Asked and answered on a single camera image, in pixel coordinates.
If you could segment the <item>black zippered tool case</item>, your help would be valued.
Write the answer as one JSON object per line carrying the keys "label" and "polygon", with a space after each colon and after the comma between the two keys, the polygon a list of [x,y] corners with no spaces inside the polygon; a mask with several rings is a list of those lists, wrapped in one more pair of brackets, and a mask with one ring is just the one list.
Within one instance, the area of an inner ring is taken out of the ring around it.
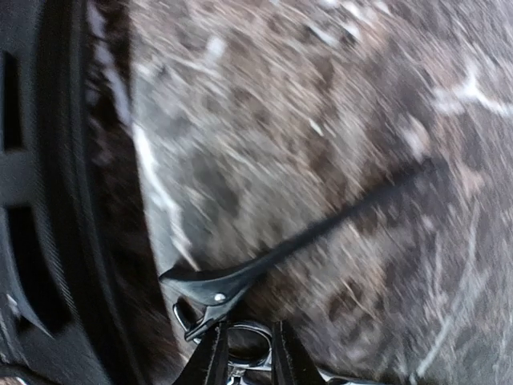
{"label": "black zippered tool case", "polygon": [[1,377],[170,384],[125,1],[1,4]]}

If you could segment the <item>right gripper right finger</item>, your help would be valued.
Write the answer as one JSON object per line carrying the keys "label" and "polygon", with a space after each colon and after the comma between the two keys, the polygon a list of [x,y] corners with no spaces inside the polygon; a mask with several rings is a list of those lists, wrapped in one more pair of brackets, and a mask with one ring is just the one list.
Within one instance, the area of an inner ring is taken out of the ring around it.
{"label": "right gripper right finger", "polygon": [[324,384],[297,333],[285,320],[273,324],[272,384]]}

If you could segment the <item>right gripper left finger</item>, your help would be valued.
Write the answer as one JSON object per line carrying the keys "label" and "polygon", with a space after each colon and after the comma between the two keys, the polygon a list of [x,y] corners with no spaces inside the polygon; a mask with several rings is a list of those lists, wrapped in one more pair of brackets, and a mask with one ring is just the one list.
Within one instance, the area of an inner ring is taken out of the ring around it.
{"label": "right gripper left finger", "polygon": [[223,385],[228,381],[228,324],[219,322],[202,337],[182,370],[184,385]]}

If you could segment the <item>silver straight scissors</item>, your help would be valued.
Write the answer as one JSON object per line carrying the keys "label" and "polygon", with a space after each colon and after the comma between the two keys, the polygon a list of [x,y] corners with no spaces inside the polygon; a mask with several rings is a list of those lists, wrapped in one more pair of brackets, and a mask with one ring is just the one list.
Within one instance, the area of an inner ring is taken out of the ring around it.
{"label": "silver straight scissors", "polygon": [[[179,300],[172,307],[173,314],[184,331],[192,326],[192,308]],[[243,337],[249,345],[243,347]],[[228,328],[228,378],[226,384],[264,384],[263,380],[252,378],[249,373],[269,373],[272,370],[272,331],[261,322],[242,320]],[[371,379],[339,375],[317,366],[317,371],[326,384],[384,384]]]}

